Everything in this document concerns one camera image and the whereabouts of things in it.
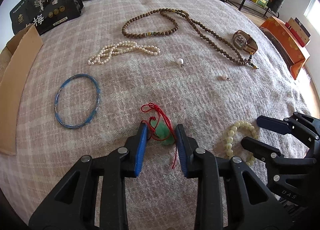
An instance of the blue gripper pad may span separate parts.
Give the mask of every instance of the blue gripper pad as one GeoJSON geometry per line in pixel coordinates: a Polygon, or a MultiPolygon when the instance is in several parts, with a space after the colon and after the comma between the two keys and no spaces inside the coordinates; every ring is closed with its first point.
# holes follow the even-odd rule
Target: blue gripper pad
{"type": "Polygon", "coordinates": [[[178,148],[178,154],[179,154],[181,170],[182,170],[184,176],[187,177],[187,175],[188,175],[187,154],[186,154],[186,151],[184,149],[182,137],[181,137],[181,134],[180,134],[180,130],[178,129],[178,126],[176,127],[175,133],[176,133],[176,137],[177,137],[176,145],[177,145],[177,148],[178,148]]]}
{"type": "Polygon", "coordinates": [[[291,129],[289,128],[287,122],[275,118],[266,117],[263,115],[260,115],[257,118],[257,125],[260,128],[264,128],[269,131],[274,131],[282,135],[291,133],[291,129]]]}
{"type": "Polygon", "coordinates": [[[137,177],[139,176],[141,169],[142,169],[142,164],[143,164],[143,157],[144,157],[144,153],[146,151],[146,145],[147,145],[147,134],[148,134],[148,128],[147,125],[144,123],[143,124],[143,129],[141,132],[141,136],[140,136],[140,141],[139,141],[139,145],[137,148],[137,153],[136,153],[136,164],[134,167],[134,175],[137,177]]]}

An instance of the wooden floor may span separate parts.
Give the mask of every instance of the wooden floor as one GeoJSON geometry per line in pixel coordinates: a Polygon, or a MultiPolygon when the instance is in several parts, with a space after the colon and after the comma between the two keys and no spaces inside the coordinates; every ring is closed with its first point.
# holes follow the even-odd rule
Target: wooden floor
{"type": "MultiPolygon", "coordinates": [[[[256,26],[261,26],[264,18],[252,15],[247,12],[241,12],[247,16],[256,26]]],[[[310,110],[311,116],[320,119],[320,100],[315,85],[309,75],[308,70],[303,67],[297,77],[298,87],[310,110]]]]}

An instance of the green pendant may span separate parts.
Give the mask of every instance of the green pendant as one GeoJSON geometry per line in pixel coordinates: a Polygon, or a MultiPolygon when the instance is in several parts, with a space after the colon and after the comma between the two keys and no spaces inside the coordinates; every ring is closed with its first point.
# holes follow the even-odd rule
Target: green pendant
{"type": "MultiPolygon", "coordinates": [[[[151,121],[151,125],[154,127],[156,126],[157,121],[151,121]]],[[[156,135],[159,137],[159,139],[163,140],[165,138],[167,138],[169,135],[170,137],[167,138],[164,141],[161,141],[161,145],[172,145],[174,144],[174,137],[171,134],[169,128],[167,127],[167,125],[165,125],[163,122],[159,122],[158,126],[156,127],[156,135]]]]}

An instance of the blue bangle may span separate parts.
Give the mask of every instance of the blue bangle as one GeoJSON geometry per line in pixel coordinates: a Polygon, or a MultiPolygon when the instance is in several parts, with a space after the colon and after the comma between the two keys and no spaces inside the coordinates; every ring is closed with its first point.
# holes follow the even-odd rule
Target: blue bangle
{"type": "Polygon", "coordinates": [[[99,88],[99,85],[98,85],[98,82],[90,75],[87,75],[87,74],[77,74],[77,75],[74,75],[72,77],[70,77],[68,80],[66,80],[59,88],[59,91],[57,92],[57,95],[56,95],[56,98],[54,100],[54,114],[58,120],[58,122],[63,125],[64,127],[68,128],[68,129],[78,129],[84,125],[86,125],[87,123],[89,123],[93,116],[96,114],[97,112],[97,109],[98,109],[98,105],[99,105],[99,101],[100,101],[100,88],[99,88]],[[63,123],[63,121],[61,120],[59,114],[58,114],[58,111],[57,111],[57,104],[58,104],[58,98],[59,98],[59,94],[61,92],[61,90],[70,82],[72,81],[73,79],[76,79],[76,78],[79,78],[79,77],[87,77],[89,78],[93,84],[95,85],[96,87],[96,90],[97,90],[97,99],[96,99],[96,107],[94,108],[94,110],[91,112],[91,114],[86,118],[86,120],[78,125],[68,125],[68,124],[65,124],[63,123]]]}

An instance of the window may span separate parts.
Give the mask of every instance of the window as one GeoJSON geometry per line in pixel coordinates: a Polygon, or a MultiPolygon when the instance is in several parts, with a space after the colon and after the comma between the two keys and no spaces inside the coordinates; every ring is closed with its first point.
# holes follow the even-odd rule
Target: window
{"type": "Polygon", "coordinates": [[[320,3],[319,1],[311,0],[304,15],[320,34],[320,3]]]}

